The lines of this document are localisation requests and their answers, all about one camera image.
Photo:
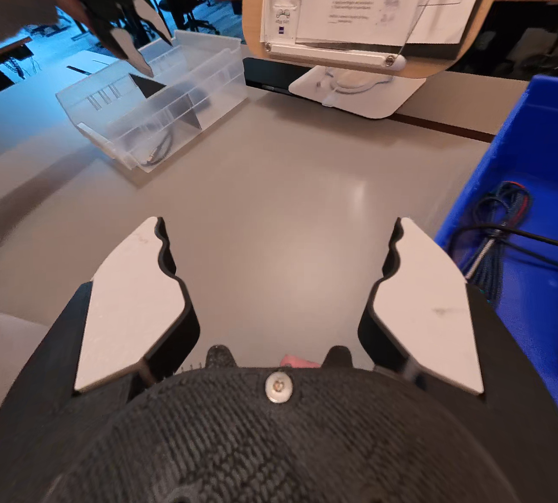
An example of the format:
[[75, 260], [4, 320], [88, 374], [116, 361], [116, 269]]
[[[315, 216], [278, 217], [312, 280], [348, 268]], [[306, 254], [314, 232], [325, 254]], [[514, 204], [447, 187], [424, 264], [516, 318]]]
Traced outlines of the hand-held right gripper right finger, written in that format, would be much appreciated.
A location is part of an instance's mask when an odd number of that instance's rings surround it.
[[413, 383], [432, 377], [482, 395], [467, 286], [434, 240], [412, 219], [398, 218], [358, 326], [373, 364]]

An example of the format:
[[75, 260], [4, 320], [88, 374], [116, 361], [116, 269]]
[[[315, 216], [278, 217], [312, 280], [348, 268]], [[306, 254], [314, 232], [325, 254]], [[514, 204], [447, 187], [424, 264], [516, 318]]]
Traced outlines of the wooden document stand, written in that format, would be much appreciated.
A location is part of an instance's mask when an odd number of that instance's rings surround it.
[[420, 15], [401, 46], [364, 44], [265, 42], [262, 38], [264, 0], [242, 0], [243, 30], [251, 52], [272, 61], [301, 63], [311, 70], [289, 91], [324, 107], [370, 119], [391, 116], [428, 77], [460, 60], [477, 38], [494, 0], [474, 0], [457, 44], [410, 44]]

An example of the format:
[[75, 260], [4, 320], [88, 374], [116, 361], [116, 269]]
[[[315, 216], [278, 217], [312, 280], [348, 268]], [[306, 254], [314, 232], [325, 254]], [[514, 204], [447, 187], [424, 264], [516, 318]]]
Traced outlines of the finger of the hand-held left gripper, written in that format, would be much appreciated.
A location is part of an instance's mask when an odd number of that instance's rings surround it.
[[146, 22], [159, 37], [172, 47], [172, 36], [167, 25], [158, 12], [147, 0], [132, 0], [133, 10], [141, 21]]
[[125, 29], [113, 28], [110, 31], [110, 36], [120, 47], [123, 56], [131, 66], [144, 76], [153, 78], [154, 74], [151, 67], [145, 61], [142, 54], [136, 49], [130, 34]]

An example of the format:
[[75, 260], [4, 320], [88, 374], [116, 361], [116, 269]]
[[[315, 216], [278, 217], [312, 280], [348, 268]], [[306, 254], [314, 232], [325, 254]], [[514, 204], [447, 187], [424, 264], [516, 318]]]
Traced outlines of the black desk power strip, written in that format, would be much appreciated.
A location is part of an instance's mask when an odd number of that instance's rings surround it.
[[248, 87], [292, 96], [289, 86], [311, 70], [310, 67], [272, 61], [244, 58], [245, 81]]

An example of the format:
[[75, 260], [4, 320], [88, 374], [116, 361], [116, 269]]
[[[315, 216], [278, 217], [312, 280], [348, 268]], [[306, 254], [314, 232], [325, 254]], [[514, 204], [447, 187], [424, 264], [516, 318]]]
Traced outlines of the clear plastic bin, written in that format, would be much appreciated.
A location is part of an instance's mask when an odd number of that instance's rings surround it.
[[241, 40], [175, 31], [56, 93], [77, 130], [128, 170], [152, 172], [247, 98]]

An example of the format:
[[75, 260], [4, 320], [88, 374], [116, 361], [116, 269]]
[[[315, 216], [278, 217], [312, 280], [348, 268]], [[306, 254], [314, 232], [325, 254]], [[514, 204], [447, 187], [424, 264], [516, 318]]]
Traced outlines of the blue plastic bin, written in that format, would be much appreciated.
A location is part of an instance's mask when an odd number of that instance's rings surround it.
[[557, 402], [557, 78], [534, 76], [436, 234]]

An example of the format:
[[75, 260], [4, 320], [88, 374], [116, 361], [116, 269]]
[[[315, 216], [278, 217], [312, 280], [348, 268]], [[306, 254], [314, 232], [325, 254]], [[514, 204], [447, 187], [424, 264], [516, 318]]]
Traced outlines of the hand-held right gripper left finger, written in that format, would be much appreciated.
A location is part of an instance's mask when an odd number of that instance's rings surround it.
[[91, 286], [75, 391], [127, 374], [148, 386], [174, 375], [199, 340], [200, 325], [176, 274], [164, 219], [150, 217], [124, 239]]

